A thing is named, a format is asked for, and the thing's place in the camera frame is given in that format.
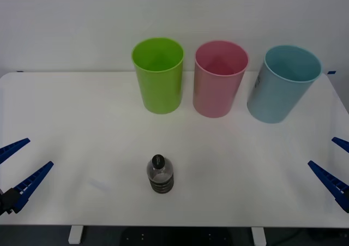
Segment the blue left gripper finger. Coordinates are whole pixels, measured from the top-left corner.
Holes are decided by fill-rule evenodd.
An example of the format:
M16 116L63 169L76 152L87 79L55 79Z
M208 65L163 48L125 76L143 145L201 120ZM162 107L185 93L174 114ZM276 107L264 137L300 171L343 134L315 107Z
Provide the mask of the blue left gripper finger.
M1 215L5 212L20 212L53 166L54 163L49 161L21 183L1 194Z
M14 153L19 151L22 147L24 147L26 144L30 143L29 138L22 139L20 141L16 141L12 144L9 144L7 146L4 146L0 148L0 164L5 162L7 159L9 159Z

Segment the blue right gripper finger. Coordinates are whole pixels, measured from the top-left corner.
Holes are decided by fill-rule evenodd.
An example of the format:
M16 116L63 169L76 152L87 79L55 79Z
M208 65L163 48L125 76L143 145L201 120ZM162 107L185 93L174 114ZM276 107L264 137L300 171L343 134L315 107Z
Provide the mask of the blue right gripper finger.
M343 139L340 139L338 137L333 137L332 142L344 149L345 151L349 152L349 142L345 141Z
M337 204L348 213L348 185L321 168L312 160L308 162L308 165L321 183L332 194Z

